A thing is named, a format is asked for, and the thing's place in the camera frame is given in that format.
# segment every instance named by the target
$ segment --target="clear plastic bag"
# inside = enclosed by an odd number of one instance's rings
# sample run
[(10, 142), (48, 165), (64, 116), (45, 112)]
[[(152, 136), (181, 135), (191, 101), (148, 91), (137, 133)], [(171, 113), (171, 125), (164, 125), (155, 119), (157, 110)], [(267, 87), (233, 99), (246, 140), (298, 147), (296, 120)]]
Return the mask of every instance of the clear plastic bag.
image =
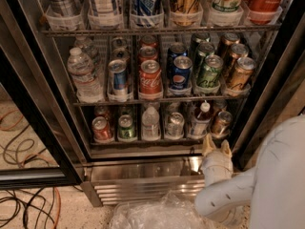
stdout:
[(200, 217), (193, 204), (169, 192), (162, 199), (116, 206), (110, 229), (214, 229)]

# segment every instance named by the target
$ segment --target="plastic bottle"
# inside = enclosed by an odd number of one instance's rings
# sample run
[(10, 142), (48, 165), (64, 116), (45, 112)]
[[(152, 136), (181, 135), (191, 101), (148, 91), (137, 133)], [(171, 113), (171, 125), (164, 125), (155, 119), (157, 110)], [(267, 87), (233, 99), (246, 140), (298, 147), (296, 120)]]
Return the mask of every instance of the plastic bottle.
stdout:
[(79, 48), (71, 49), (67, 66), (80, 101), (90, 103), (104, 100), (103, 87), (88, 55)]
[(210, 104), (203, 102), (200, 107), (196, 107), (191, 122), (191, 135), (204, 135), (212, 118)]
[(160, 138), (160, 114), (150, 106), (142, 114), (142, 139), (157, 140)]

